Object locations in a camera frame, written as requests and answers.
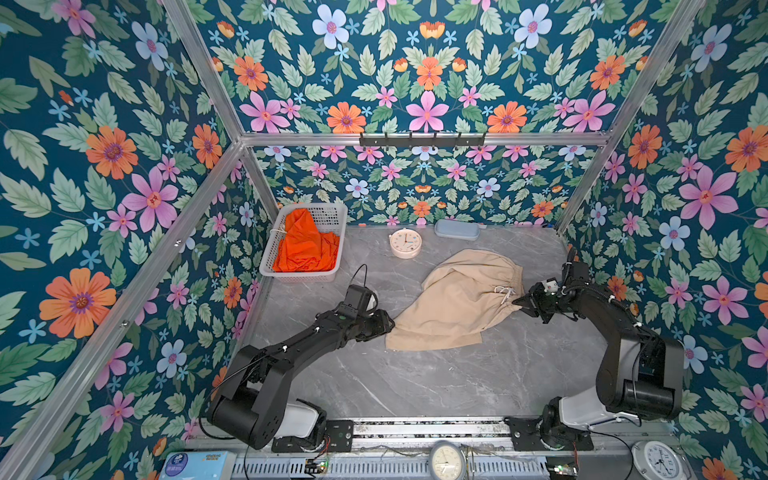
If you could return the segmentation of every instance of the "orange flower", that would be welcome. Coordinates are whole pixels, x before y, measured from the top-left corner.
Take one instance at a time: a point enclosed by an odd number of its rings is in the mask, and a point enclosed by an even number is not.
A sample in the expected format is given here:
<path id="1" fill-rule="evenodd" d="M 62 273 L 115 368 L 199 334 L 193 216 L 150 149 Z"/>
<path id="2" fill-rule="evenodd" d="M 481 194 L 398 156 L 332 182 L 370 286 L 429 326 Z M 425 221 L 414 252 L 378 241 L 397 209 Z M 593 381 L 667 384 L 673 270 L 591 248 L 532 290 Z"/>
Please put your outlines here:
<path id="1" fill-rule="evenodd" d="M 741 172 L 746 168 L 748 172 L 754 172 L 760 168 L 760 161 L 768 161 L 768 126 L 757 125 L 752 130 L 747 127 L 739 132 L 739 137 L 734 138 L 728 144 L 730 153 L 725 156 L 725 163 L 733 166 L 731 169 Z"/>
<path id="2" fill-rule="evenodd" d="M 102 272 L 96 272 L 91 278 L 87 268 L 74 268 L 69 272 L 69 280 L 57 276 L 45 287 L 45 292 L 55 297 L 40 302 L 40 318 L 56 319 L 48 329 L 54 335 L 64 338 L 74 328 L 74 337 L 83 338 L 94 332 L 94 323 L 101 321 L 109 313 L 107 305 L 113 305 L 114 288 L 109 286 L 109 278 Z"/>
<path id="3" fill-rule="evenodd" d="M 216 24 L 217 27 L 219 27 L 219 31 L 222 35 L 224 35 L 227 38 L 232 38 L 235 36 L 235 27 L 232 26 L 232 24 L 227 22 L 219 22 Z"/>
<path id="4" fill-rule="evenodd" d="M 163 455 L 166 445 L 168 445 L 168 437 L 163 437 L 162 439 L 157 440 L 157 443 L 154 444 L 154 448 L 152 449 L 152 455 L 156 457 Z"/>
<path id="5" fill-rule="evenodd" d="M 417 216 L 421 217 L 421 218 L 424 218 L 427 215 L 429 215 L 429 209 L 430 208 L 431 207 L 429 206 L 428 203 L 426 203 L 426 202 L 418 202 L 413 207 L 413 213 L 416 214 Z"/>
<path id="6" fill-rule="evenodd" d="M 534 217 L 546 217 L 554 210 L 554 204 L 550 201 L 543 201 L 540 204 L 536 204 L 533 207 L 532 214 Z"/>
<path id="7" fill-rule="evenodd" d="M 463 58 L 456 57 L 453 59 L 453 63 L 451 63 L 451 68 L 455 72 L 464 71 L 467 69 L 467 62 Z"/>
<path id="8" fill-rule="evenodd" d="M 416 79 L 419 85 L 423 86 L 424 90 L 432 90 L 435 85 L 440 83 L 442 67 L 438 65 L 437 58 L 427 57 L 416 69 L 416 74 L 419 76 Z"/>
<path id="9" fill-rule="evenodd" d="M 224 305 L 227 308 L 234 308 L 240 301 L 240 294 L 243 292 L 242 282 L 236 276 L 230 278 L 227 287 L 224 289 Z"/>
<path id="10" fill-rule="evenodd" d="M 661 148 L 660 132 L 656 125 L 646 125 L 632 137 L 632 145 L 629 147 L 630 165 L 643 170 L 656 160 L 659 156 L 656 150 Z"/>
<path id="11" fill-rule="evenodd" d="M 210 125 L 197 125 L 194 128 L 195 136 L 192 137 L 192 146 L 197 149 L 197 159 L 205 167 L 211 169 L 219 163 L 221 157 L 221 145 L 219 135 L 210 129 Z"/>
<path id="12" fill-rule="evenodd" d="M 608 289 L 613 292 L 617 300 L 627 299 L 627 286 L 624 285 L 624 279 L 615 275 L 608 280 Z"/>
<path id="13" fill-rule="evenodd" d="M 334 134 L 361 134 L 362 127 L 366 124 L 366 118 L 357 105 L 349 106 L 345 101 L 339 102 L 339 107 L 331 107 L 328 110 L 328 126 L 333 127 Z"/>
<path id="14" fill-rule="evenodd" d="M 111 174 L 115 180 L 134 171 L 133 165 L 139 163 L 134 141 L 126 139 L 125 132 L 117 127 L 112 131 L 105 125 L 98 131 L 100 135 L 91 134 L 85 141 L 90 147 L 85 154 L 89 162 L 97 164 L 96 171 L 105 177 Z"/>
<path id="15" fill-rule="evenodd" d="M 725 465 L 717 458 L 705 458 L 701 473 L 707 480 L 737 480 L 736 474 L 726 470 Z"/>
<path id="16" fill-rule="evenodd" d="M 235 75 L 239 75 L 237 80 L 251 90 L 264 90 L 266 84 L 270 82 L 269 77 L 264 73 L 264 66 L 258 61 L 254 63 L 252 57 L 236 58 L 235 64 Z"/>
<path id="17" fill-rule="evenodd" d="M 605 90 L 617 81 L 619 81 L 619 75 L 624 73 L 624 69 L 627 66 L 624 64 L 624 56 L 616 58 L 616 55 L 611 55 L 606 58 L 605 61 L 598 63 L 598 66 L 594 68 L 594 72 L 589 77 L 592 80 L 592 88 L 594 90 Z"/>
<path id="18" fill-rule="evenodd" d="M 395 62 L 395 70 L 399 72 L 404 72 L 408 70 L 408 61 L 404 58 L 400 58 L 398 61 Z"/>
<path id="19" fill-rule="evenodd" d="M 648 25 L 648 22 L 645 20 L 638 20 L 637 22 L 633 23 L 632 26 L 629 27 L 629 36 L 634 38 L 643 33 L 643 30 L 645 30 L 645 25 Z"/>
<path id="20" fill-rule="evenodd" d="M 763 312 L 763 315 L 768 318 L 768 272 L 765 272 L 763 274 L 763 280 L 766 281 L 766 283 L 758 283 L 755 285 L 755 297 L 757 297 L 758 300 L 765 300 L 764 303 L 760 304 L 760 311 Z"/>
<path id="21" fill-rule="evenodd" d="M 520 127 L 525 125 L 528 117 L 523 117 L 528 112 L 523 105 L 518 106 L 518 102 L 510 101 L 505 108 L 499 105 L 493 111 L 493 115 L 488 117 L 488 129 L 492 134 L 508 134 L 520 131 Z"/>

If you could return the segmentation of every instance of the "clock face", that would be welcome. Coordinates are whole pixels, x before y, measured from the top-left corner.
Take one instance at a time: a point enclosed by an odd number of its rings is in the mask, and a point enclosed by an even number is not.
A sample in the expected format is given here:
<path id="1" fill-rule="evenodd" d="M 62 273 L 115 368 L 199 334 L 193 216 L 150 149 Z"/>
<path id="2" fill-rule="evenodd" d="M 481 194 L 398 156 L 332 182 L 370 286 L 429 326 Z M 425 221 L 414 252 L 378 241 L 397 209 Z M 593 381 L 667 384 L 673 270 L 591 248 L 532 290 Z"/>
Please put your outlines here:
<path id="1" fill-rule="evenodd" d="M 680 474 L 680 465 L 666 445 L 648 445 L 645 449 L 645 459 L 661 478 L 676 478 Z"/>
<path id="2" fill-rule="evenodd" d="M 401 252 L 412 252 L 422 245 L 422 238 L 411 231 L 398 231 L 390 238 L 392 247 Z"/>
<path id="3" fill-rule="evenodd" d="M 453 445 L 439 446 L 433 451 L 430 462 L 438 480 L 457 480 L 462 475 L 464 459 Z"/>

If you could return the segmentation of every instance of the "wall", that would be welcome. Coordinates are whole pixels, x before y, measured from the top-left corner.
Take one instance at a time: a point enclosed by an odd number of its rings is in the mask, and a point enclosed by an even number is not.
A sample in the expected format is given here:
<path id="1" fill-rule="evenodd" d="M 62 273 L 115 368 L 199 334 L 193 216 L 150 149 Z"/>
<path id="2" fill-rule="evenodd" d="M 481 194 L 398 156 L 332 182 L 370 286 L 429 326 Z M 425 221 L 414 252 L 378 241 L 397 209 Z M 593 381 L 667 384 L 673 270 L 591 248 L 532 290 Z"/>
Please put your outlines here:
<path id="1" fill-rule="evenodd" d="M 675 428 L 707 480 L 768 462 L 765 7 L 697 18 L 569 232 L 598 282 L 685 346 Z"/>

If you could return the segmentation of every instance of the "pink flower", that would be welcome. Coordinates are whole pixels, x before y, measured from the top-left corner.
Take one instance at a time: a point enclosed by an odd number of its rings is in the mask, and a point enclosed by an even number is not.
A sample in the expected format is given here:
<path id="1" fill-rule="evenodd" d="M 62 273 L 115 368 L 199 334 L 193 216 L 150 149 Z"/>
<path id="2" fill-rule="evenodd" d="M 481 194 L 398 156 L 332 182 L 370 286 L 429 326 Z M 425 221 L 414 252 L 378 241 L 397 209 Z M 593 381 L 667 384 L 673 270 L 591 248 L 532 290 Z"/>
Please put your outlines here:
<path id="1" fill-rule="evenodd" d="M 509 157 L 509 160 L 511 160 L 512 163 L 518 161 L 518 158 L 520 157 L 528 156 L 528 150 L 526 150 L 528 145 L 507 145 L 505 148 L 507 150 L 504 152 L 502 157 Z"/>
<path id="2" fill-rule="evenodd" d="M 720 175 L 714 184 L 712 183 L 712 169 L 704 166 L 697 175 L 699 187 L 685 184 L 680 187 L 680 196 L 686 200 L 693 200 L 680 212 L 680 218 L 685 220 L 699 214 L 699 223 L 705 230 L 709 230 L 715 223 L 715 210 L 729 214 L 736 211 L 739 206 L 733 197 L 720 195 L 727 191 L 736 182 L 736 172 L 728 172 Z"/>
<path id="3" fill-rule="evenodd" d="M 737 287 L 729 291 L 729 287 L 728 279 L 724 276 L 717 279 L 717 290 L 711 285 L 701 287 L 704 295 L 714 299 L 704 302 L 704 309 L 707 312 L 718 310 L 717 318 L 720 319 L 723 325 L 730 323 L 731 313 L 739 318 L 747 318 L 749 316 L 746 308 L 737 303 L 746 298 L 746 289 Z"/>
<path id="4" fill-rule="evenodd" d="M 576 100 L 568 100 L 568 97 L 563 98 L 563 103 L 554 106 L 554 116 L 565 118 L 566 115 L 573 113 L 575 103 Z"/>
<path id="5" fill-rule="evenodd" d="M 632 213 L 627 214 L 626 217 L 621 219 L 621 221 L 624 223 L 624 226 L 621 229 L 632 235 L 640 228 L 640 226 L 637 225 L 637 220 L 639 218 L 639 216 L 633 215 Z"/>
<path id="6" fill-rule="evenodd" d="M 163 180 L 170 178 L 170 181 L 174 183 L 176 183 L 176 176 L 181 173 L 179 167 L 176 166 L 176 158 L 171 157 L 169 160 L 165 155 L 163 155 L 163 161 L 157 164 L 157 168 L 163 172 Z"/>
<path id="7" fill-rule="evenodd" d="M 176 220 L 176 209 L 169 202 L 176 199 L 179 189 L 173 185 L 163 187 L 163 174 L 157 167 L 149 170 L 149 184 L 139 174 L 131 175 L 131 180 L 141 195 L 128 194 L 123 199 L 123 203 L 134 212 L 144 211 L 139 220 L 141 231 L 152 230 L 155 216 L 160 225 L 165 228 L 170 227 Z"/>
<path id="8" fill-rule="evenodd" d="M 768 402 L 765 399 L 765 392 L 763 387 L 758 385 L 754 386 L 754 393 L 746 386 L 741 387 L 742 395 L 746 396 L 741 401 L 741 406 L 747 410 L 754 410 L 755 420 L 763 423 L 768 413 Z"/>
<path id="9" fill-rule="evenodd" d="M 82 6 L 80 0 L 58 0 L 51 6 L 51 10 L 67 21 L 73 35 L 80 35 L 83 31 L 87 36 L 96 38 L 94 29 L 89 25 L 96 22 L 96 17 Z"/>
<path id="10" fill-rule="evenodd" d="M 408 129 L 416 131 L 424 127 L 424 133 L 427 133 L 429 127 L 432 127 L 433 130 L 442 130 L 442 120 L 438 117 L 445 115 L 448 111 L 448 105 L 435 105 L 435 94 L 431 90 L 427 90 L 422 94 L 421 107 L 417 104 L 410 104 L 406 106 L 406 110 L 415 117 L 411 120 Z"/>
<path id="11" fill-rule="evenodd" d="M 136 230 L 138 227 L 135 222 L 132 222 L 136 218 L 136 212 L 127 212 L 125 205 L 118 205 L 118 211 L 110 210 L 107 212 L 107 217 L 110 217 L 113 222 L 109 224 L 109 230 L 116 232 L 120 230 L 120 235 L 123 238 L 128 236 L 129 230 Z"/>
<path id="12" fill-rule="evenodd" d="M 683 157 L 683 166 L 677 169 L 677 173 L 683 175 L 680 179 L 684 182 L 690 177 L 691 180 L 696 180 L 696 170 L 701 169 L 704 166 L 699 162 L 699 156 L 694 154 L 691 158 Z"/>
<path id="13" fill-rule="evenodd" d="M 96 382 L 94 383 L 94 386 L 96 387 L 96 390 L 101 390 L 104 388 L 105 385 L 107 385 L 107 382 L 109 381 L 109 371 L 112 370 L 112 373 L 115 375 L 125 375 L 127 372 L 127 369 L 125 368 L 125 362 L 122 360 L 118 360 L 126 356 L 131 349 L 134 347 L 134 344 L 131 342 L 122 343 L 112 354 L 112 358 L 107 362 L 107 365 L 104 366 L 104 368 L 99 372 L 98 377 L 96 377 Z"/>
<path id="14" fill-rule="evenodd" d="M 277 128 L 285 128 L 290 125 L 285 117 L 277 115 L 280 112 L 280 102 L 277 100 L 270 100 L 264 107 L 264 100 L 261 95 L 255 91 L 250 92 L 250 102 L 253 106 L 248 104 L 242 104 L 240 111 L 249 117 L 255 117 L 250 121 L 250 129 L 253 131 L 262 131 L 266 127 L 266 131 L 271 134 L 278 132 Z"/>
<path id="15" fill-rule="evenodd" d="M 680 308 L 685 307 L 686 302 L 694 299 L 694 296 L 686 290 L 688 290 L 688 282 L 678 283 L 674 278 L 672 279 L 672 286 L 664 287 L 664 291 L 670 294 L 669 303 L 677 302 L 677 306 Z"/>
<path id="16" fill-rule="evenodd" d="M 299 110 L 301 110 L 301 105 L 293 104 L 293 100 L 290 98 L 287 101 L 284 101 L 284 100 L 280 101 L 280 113 L 286 114 L 288 116 L 288 120 L 293 120 L 294 118 L 301 118 L 301 114 L 299 113 Z"/>
<path id="17" fill-rule="evenodd" d="M 323 148 L 325 148 L 325 150 L 320 152 L 320 156 L 323 158 L 331 157 L 333 163 L 339 161 L 339 158 L 346 158 L 346 152 L 344 151 L 343 145 L 331 145 Z"/>
<path id="18" fill-rule="evenodd" d="M 168 302 L 174 303 L 174 310 L 179 309 L 179 304 L 187 305 L 186 295 L 190 292 L 190 289 L 184 286 L 184 282 L 172 283 L 170 285 L 170 295 L 165 299 Z"/>
<path id="19" fill-rule="evenodd" d="M 392 107 L 392 102 L 397 101 L 394 88 L 390 88 L 389 90 L 387 90 L 386 87 L 382 87 L 381 92 L 376 94 L 376 98 L 379 99 L 380 107 L 383 105 L 386 105 L 387 107 Z"/>
<path id="20" fill-rule="evenodd" d="M 614 104 L 603 105 L 604 101 L 605 90 L 595 95 L 589 104 L 585 99 L 579 98 L 574 106 L 576 114 L 566 118 L 563 125 L 566 127 L 576 125 L 574 131 L 585 131 L 587 127 L 593 131 L 600 130 L 600 127 L 603 126 L 603 121 L 599 117 L 610 114 L 616 108 Z"/>
<path id="21" fill-rule="evenodd" d="M 757 329 L 757 338 L 760 339 L 759 342 L 751 336 L 745 336 L 741 339 L 741 343 L 746 348 L 757 352 L 750 355 L 750 358 L 746 361 L 747 365 L 754 369 L 763 368 L 763 365 L 768 362 L 768 329 L 764 326 Z"/>
<path id="22" fill-rule="evenodd" d="M 320 180 L 325 178 L 326 175 L 328 174 L 328 170 L 326 170 L 326 165 L 325 164 L 321 165 L 321 164 L 318 164 L 317 162 L 315 162 L 315 164 L 312 167 L 310 167 L 310 170 L 312 171 L 312 176 L 318 177 Z"/>
<path id="23" fill-rule="evenodd" d="M 648 191 L 648 187 L 643 185 L 645 174 L 639 174 L 637 177 L 634 174 L 629 174 L 629 182 L 624 184 L 621 188 L 627 195 L 624 196 L 624 202 L 626 204 L 634 202 L 635 205 L 640 203 L 640 195 Z"/>
<path id="24" fill-rule="evenodd" d="M 221 212 L 211 218 L 214 220 L 214 232 L 221 237 L 227 231 L 227 219 L 222 217 Z"/>
<path id="25" fill-rule="evenodd" d="M 157 287 L 152 291 L 152 294 L 149 296 L 149 298 L 147 299 L 147 302 L 144 304 L 144 308 L 142 308 L 139 314 L 136 315 L 136 320 L 134 320 L 136 325 L 141 325 L 142 323 L 144 323 L 144 312 L 147 312 L 150 315 L 154 315 L 155 313 L 157 313 L 157 305 L 155 305 L 154 302 L 151 302 L 151 300 L 156 299 L 159 293 L 160 293 L 160 289 Z"/>
<path id="26" fill-rule="evenodd" d="M 624 154 L 618 155 L 615 151 L 611 154 L 611 159 L 605 164 L 605 180 L 611 180 L 611 183 L 615 184 L 619 175 L 624 174 Z"/>
<path id="27" fill-rule="evenodd" d="M 523 164 L 520 168 L 520 173 L 522 174 L 523 178 L 526 178 L 527 176 L 534 176 L 536 175 L 536 170 L 538 170 L 538 165 L 536 164 L 536 160 L 531 160 L 530 162 Z"/>
<path id="28" fill-rule="evenodd" d="M 357 161 L 367 161 L 373 165 L 376 163 L 377 158 L 384 157 L 384 152 L 379 151 L 379 147 L 358 147 L 355 146 L 355 150 L 361 152 L 357 155 Z"/>
<path id="29" fill-rule="evenodd" d="M 467 172 L 464 170 L 467 169 L 466 165 L 459 165 L 458 162 L 453 164 L 453 167 L 448 168 L 448 178 L 452 178 L 453 180 L 458 180 L 461 177 L 466 177 Z"/>
<path id="30" fill-rule="evenodd" d="M 495 145 L 483 145 L 482 147 L 470 147 L 467 152 L 467 158 L 474 158 L 475 165 L 479 164 L 483 160 L 491 160 L 492 151 L 496 150 Z"/>
<path id="31" fill-rule="evenodd" d="M 392 180 L 393 178 L 400 178 L 400 172 L 402 168 L 397 168 L 395 165 L 395 162 L 389 162 L 389 166 L 383 166 L 382 167 L 382 178 L 386 178 L 387 180 Z"/>
<path id="32" fill-rule="evenodd" d="M 477 105 L 478 99 L 480 98 L 480 94 L 478 93 L 478 89 L 476 87 L 472 88 L 465 88 L 462 91 L 463 95 L 458 98 L 458 101 L 464 102 L 464 108 L 467 108 L 469 105 Z"/>
<path id="33" fill-rule="evenodd" d="M 129 407 L 134 401 L 134 394 L 129 393 L 123 398 L 123 392 L 114 394 L 114 404 L 105 405 L 99 409 L 101 416 L 104 417 L 104 423 L 101 424 L 101 433 L 113 427 L 113 430 L 119 432 L 123 429 L 123 419 L 134 416 L 134 407 Z"/>

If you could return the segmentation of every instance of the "light blue flower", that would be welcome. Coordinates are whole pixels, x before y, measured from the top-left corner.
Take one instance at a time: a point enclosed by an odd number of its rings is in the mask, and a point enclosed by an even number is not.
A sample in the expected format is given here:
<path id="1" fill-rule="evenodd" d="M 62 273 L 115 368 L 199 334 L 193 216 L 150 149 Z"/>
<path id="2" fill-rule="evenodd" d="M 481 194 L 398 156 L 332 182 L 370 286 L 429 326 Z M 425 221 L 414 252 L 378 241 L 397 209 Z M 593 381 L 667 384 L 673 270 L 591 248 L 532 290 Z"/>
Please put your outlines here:
<path id="1" fill-rule="evenodd" d="M 447 31 L 445 33 L 445 38 L 442 39 L 442 42 L 447 43 L 448 46 L 450 47 L 451 45 L 453 45 L 454 41 L 456 41 L 456 30 Z"/>
<path id="2" fill-rule="evenodd" d="M 248 39 L 248 33 L 247 30 L 243 30 L 243 27 L 237 27 L 236 35 L 240 37 L 240 40 L 246 41 Z"/>
<path id="3" fill-rule="evenodd" d="M 53 108 L 48 110 L 48 113 L 58 116 L 59 121 L 64 121 L 65 118 L 72 118 L 72 116 L 67 113 L 69 107 L 66 104 L 63 104 L 61 107 L 59 107 L 55 100 L 51 100 L 51 106 Z"/>
<path id="4" fill-rule="evenodd" d="M 419 33 L 417 31 L 409 31 L 408 38 L 406 38 L 406 41 L 409 41 L 411 43 L 411 46 L 416 45 L 421 41 L 419 40 Z"/>
<path id="5" fill-rule="evenodd" d="M 35 319 L 30 319 L 28 322 L 29 328 L 23 329 L 18 333 L 19 336 L 28 336 L 27 341 L 35 343 L 35 340 L 39 336 L 45 336 L 45 322 L 37 323 Z"/>
<path id="6" fill-rule="evenodd" d="M 221 45 L 221 42 L 224 41 L 224 39 L 221 38 L 221 32 L 218 30 L 209 30 L 208 34 L 210 35 L 209 40 L 215 41 L 216 45 Z"/>
<path id="7" fill-rule="evenodd" d="M 80 262 L 80 266 L 86 266 L 88 265 L 88 268 L 93 270 L 94 265 L 98 265 L 101 263 L 101 259 L 98 258 L 99 251 L 94 250 L 93 253 L 89 252 L 88 250 L 83 250 L 83 257 L 85 257 L 85 260 L 82 260 Z"/>
<path id="8" fill-rule="evenodd" d="M 20 233 L 17 233 L 14 237 L 16 240 L 23 241 L 24 244 L 22 247 L 24 247 L 24 250 L 27 250 L 29 248 L 29 245 L 33 245 L 35 247 L 39 247 L 40 243 L 36 239 L 40 238 L 39 233 L 32 233 L 32 230 L 29 229 L 29 227 L 26 227 L 24 229 L 24 235 L 21 235 Z"/>

